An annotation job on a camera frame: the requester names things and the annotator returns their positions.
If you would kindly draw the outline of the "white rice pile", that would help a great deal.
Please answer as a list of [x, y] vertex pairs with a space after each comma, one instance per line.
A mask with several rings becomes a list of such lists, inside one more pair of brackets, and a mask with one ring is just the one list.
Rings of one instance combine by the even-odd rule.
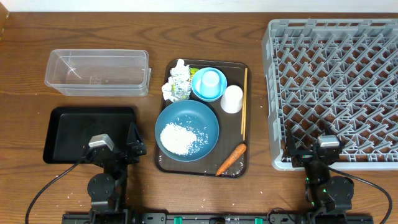
[[177, 118], [175, 122], [169, 122], [162, 128], [160, 141], [169, 152], [188, 156], [198, 153], [204, 146], [209, 144], [207, 127], [196, 128], [198, 124], [191, 117]]

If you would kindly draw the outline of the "orange carrot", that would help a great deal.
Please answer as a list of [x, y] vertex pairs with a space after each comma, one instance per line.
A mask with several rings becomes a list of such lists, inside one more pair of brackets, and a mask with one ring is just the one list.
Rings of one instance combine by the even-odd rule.
[[226, 171], [231, 165], [234, 164], [236, 160], [242, 156], [247, 149], [245, 143], [239, 144], [233, 152], [229, 155], [229, 157], [222, 163], [219, 169], [216, 172], [216, 175], [221, 175], [224, 171]]

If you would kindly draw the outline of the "dark blue plate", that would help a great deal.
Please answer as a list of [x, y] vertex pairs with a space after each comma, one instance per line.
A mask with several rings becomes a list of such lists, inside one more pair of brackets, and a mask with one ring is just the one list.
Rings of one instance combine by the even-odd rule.
[[[169, 122], [175, 122], [177, 118], [191, 117], [198, 124], [193, 126], [196, 128], [207, 127], [205, 131], [208, 134], [209, 144], [204, 146], [198, 153], [188, 156], [179, 156], [173, 154], [163, 147], [160, 141], [160, 133], [162, 128]], [[194, 100], [183, 100], [168, 105], [159, 115], [155, 124], [155, 139], [160, 150], [171, 159], [180, 162], [192, 162], [207, 156], [216, 146], [220, 133], [218, 119], [214, 112], [205, 104]]]

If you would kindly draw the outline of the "white cup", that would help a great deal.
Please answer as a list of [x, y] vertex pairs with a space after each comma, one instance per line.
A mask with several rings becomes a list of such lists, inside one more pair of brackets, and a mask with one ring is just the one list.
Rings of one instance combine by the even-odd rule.
[[221, 97], [220, 105], [221, 108], [229, 114], [239, 112], [243, 106], [242, 89], [237, 85], [230, 85], [227, 87], [225, 93]]

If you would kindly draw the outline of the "light blue bowl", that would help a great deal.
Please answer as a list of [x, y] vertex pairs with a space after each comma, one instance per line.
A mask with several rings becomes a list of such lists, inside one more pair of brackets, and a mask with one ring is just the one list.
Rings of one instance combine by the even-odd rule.
[[[216, 96], [215, 98], [204, 98], [200, 93], [201, 78], [205, 72], [210, 71], [210, 70], [217, 72], [218, 75], [220, 76], [220, 92], [219, 92], [218, 96]], [[224, 94], [226, 87], [227, 87], [227, 79], [226, 79], [224, 73], [221, 72], [220, 70], [218, 70], [216, 68], [212, 68], [212, 67], [206, 67], [206, 68], [199, 69], [194, 74], [192, 81], [191, 81], [191, 85], [192, 85], [192, 91], [194, 92], [194, 94], [197, 97], [199, 97], [199, 99], [206, 101], [206, 102], [212, 102], [212, 101], [216, 101], [218, 98], [220, 98]]]

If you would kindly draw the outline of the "light blue cup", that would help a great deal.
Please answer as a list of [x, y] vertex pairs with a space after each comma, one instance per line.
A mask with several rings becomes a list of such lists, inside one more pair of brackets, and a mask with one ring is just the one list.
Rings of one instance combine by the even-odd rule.
[[215, 98], [220, 92], [220, 76], [210, 70], [203, 74], [200, 84], [200, 93], [204, 98]]

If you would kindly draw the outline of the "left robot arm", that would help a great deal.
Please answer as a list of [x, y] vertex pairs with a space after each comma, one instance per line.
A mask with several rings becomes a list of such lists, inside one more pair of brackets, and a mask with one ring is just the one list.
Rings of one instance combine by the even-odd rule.
[[84, 156], [86, 163], [102, 167], [90, 179], [90, 223], [137, 223], [139, 215], [126, 205], [128, 166], [147, 153], [135, 123], [131, 123], [124, 146], [117, 147], [108, 134], [93, 136]]

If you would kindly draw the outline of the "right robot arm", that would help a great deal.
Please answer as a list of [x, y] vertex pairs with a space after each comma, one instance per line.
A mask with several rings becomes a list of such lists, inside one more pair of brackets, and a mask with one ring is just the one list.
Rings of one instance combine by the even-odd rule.
[[306, 197], [313, 204], [304, 223], [348, 223], [346, 211], [352, 209], [354, 183], [348, 177], [330, 175], [330, 166], [339, 159], [343, 143], [326, 129], [309, 149], [299, 148], [294, 135], [286, 130], [287, 156], [294, 168], [303, 167], [307, 176]]

